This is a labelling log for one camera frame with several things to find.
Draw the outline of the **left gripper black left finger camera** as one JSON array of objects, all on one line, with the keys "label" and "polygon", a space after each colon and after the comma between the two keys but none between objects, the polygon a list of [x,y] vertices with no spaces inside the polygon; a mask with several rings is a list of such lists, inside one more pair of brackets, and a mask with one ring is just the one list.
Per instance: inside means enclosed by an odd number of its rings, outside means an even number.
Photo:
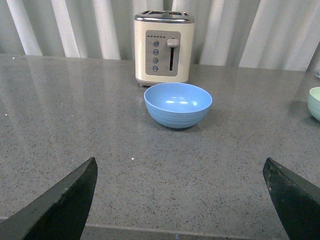
[{"label": "left gripper black left finger camera", "polygon": [[0,224],[2,240],[79,240],[98,177],[91,157],[26,207]]}]

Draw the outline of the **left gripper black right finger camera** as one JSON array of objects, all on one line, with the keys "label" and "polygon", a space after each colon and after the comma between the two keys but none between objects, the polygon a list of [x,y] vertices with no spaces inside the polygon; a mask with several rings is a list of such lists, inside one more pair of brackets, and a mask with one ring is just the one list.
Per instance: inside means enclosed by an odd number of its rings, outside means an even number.
[{"label": "left gripper black right finger camera", "polygon": [[263,177],[281,224],[290,240],[320,238],[320,188],[267,158]]}]

